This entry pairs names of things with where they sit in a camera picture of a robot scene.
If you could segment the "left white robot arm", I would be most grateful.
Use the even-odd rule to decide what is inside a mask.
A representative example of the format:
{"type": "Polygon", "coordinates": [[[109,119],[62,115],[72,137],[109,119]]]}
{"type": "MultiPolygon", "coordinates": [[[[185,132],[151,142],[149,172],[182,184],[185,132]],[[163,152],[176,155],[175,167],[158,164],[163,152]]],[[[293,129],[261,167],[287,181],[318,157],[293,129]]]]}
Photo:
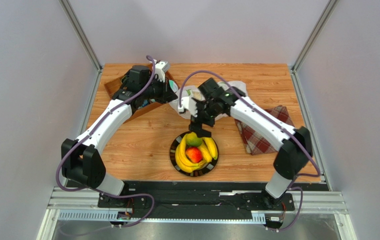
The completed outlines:
{"type": "Polygon", "coordinates": [[[77,139],[62,143],[56,175],[106,195],[120,195],[125,183],[107,173],[101,154],[118,128],[145,102],[166,104],[177,99],[166,76],[169,68],[170,64],[162,60],[152,67],[134,65],[121,78],[119,89],[93,125],[77,139]]]}

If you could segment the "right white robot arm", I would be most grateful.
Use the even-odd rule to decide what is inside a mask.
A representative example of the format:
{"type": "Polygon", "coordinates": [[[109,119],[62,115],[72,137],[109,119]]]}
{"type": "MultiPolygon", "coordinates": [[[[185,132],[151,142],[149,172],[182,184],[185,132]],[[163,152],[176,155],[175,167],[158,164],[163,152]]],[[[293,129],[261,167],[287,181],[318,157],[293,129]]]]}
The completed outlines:
{"type": "Polygon", "coordinates": [[[260,193],[260,203],[269,209],[279,204],[299,172],[312,160],[312,142],[307,128],[294,128],[279,121],[257,106],[244,92],[234,86],[224,89],[209,78],[198,87],[203,100],[180,97],[180,113],[190,112],[189,130],[198,137],[211,133],[203,125],[213,126],[218,115],[226,114],[249,126],[264,137],[278,152],[273,162],[275,172],[260,193]]]}

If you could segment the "green fake mango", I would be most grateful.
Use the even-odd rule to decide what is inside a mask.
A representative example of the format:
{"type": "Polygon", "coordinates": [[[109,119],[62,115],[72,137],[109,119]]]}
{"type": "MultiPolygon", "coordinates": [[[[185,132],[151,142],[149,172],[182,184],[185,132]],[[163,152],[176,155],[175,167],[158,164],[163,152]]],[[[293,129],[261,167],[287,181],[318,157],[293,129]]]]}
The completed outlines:
{"type": "Polygon", "coordinates": [[[203,143],[203,139],[198,137],[196,133],[190,132],[185,136],[185,143],[190,147],[199,147],[203,143]]]}

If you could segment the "yellow banana bunch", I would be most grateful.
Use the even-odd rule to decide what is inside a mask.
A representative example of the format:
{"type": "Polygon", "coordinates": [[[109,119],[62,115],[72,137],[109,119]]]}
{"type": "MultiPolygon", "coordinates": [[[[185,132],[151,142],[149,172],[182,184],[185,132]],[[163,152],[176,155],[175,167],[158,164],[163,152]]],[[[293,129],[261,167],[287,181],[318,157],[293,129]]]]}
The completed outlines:
{"type": "Polygon", "coordinates": [[[178,145],[175,151],[175,160],[177,165],[186,173],[192,173],[199,169],[202,169],[207,162],[205,160],[201,160],[199,163],[192,163],[185,154],[185,151],[188,149],[185,143],[185,136],[182,138],[180,144],[178,145]]]}
{"type": "Polygon", "coordinates": [[[215,141],[211,137],[203,137],[202,144],[198,146],[198,149],[202,153],[203,160],[207,163],[218,159],[218,148],[215,141]]]}

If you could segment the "red fake apple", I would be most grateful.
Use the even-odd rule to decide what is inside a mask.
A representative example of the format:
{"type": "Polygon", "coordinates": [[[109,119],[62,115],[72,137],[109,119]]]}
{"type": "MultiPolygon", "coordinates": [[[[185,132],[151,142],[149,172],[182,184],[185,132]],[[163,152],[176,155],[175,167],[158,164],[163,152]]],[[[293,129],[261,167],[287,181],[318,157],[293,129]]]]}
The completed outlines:
{"type": "Polygon", "coordinates": [[[203,160],[203,154],[197,147],[189,147],[185,151],[186,156],[192,163],[199,163],[201,160],[203,160]]]}

